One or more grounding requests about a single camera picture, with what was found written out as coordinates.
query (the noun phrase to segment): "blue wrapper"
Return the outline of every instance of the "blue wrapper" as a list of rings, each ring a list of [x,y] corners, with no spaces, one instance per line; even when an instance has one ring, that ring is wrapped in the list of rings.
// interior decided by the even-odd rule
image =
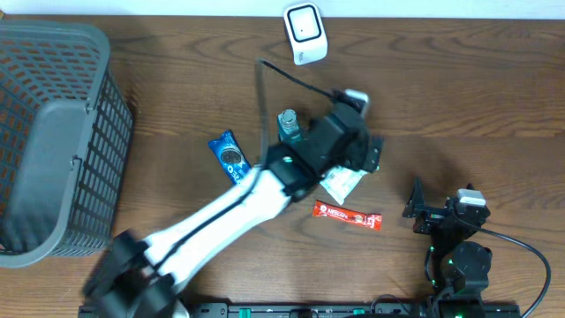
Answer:
[[[245,159],[244,153],[239,148],[233,132],[224,132],[217,140],[208,142],[223,170],[230,177],[234,185],[238,185],[245,177],[251,166]]]

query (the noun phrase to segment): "red packet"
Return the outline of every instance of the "red packet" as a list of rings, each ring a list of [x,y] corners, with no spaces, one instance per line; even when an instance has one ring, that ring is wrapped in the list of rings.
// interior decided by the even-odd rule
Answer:
[[[375,231],[380,231],[380,224],[382,223],[382,215],[380,214],[368,215],[359,213],[347,208],[334,207],[318,200],[316,200],[316,204],[314,204],[312,215],[331,217],[342,222],[367,227]]]

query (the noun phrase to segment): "white snack package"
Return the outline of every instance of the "white snack package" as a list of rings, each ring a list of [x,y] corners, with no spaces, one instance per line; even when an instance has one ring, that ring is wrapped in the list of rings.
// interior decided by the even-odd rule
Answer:
[[[342,166],[337,166],[328,171],[326,177],[320,181],[321,186],[328,191],[337,203],[343,205],[345,198],[357,186],[367,172],[353,171]]]

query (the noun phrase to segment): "gray plastic basket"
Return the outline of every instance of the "gray plastic basket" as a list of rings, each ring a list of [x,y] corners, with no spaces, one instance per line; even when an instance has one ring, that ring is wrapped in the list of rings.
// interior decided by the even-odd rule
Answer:
[[[100,30],[0,22],[0,267],[110,242],[132,125]]]

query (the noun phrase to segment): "wooden table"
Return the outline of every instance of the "wooden table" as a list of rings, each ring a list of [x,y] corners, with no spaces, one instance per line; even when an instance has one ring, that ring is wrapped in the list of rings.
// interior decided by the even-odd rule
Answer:
[[[143,238],[225,192],[230,181],[207,147],[223,131],[232,129],[255,161],[256,57],[318,87],[371,96],[368,125],[386,137],[380,171],[366,176],[345,206],[382,213],[382,231],[311,217],[314,198],[332,202],[319,188],[216,256],[187,298],[359,302],[382,293],[407,299],[430,293],[422,266],[430,238],[412,233],[413,220],[401,217],[419,175],[434,204],[468,182],[482,191],[492,212],[485,227],[533,244],[553,267],[551,289],[533,316],[563,316],[562,22],[325,19],[328,56],[297,67],[282,19],[31,18],[91,23],[110,39],[112,70],[137,111],[116,234],[131,228]],[[285,108],[304,121],[330,108],[273,72],[267,90],[272,133]],[[544,281],[541,261],[484,234],[472,240],[493,250],[484,299],[514,300],[525,311]],[[75,317],[97,259],[1,269],[0,315]]]

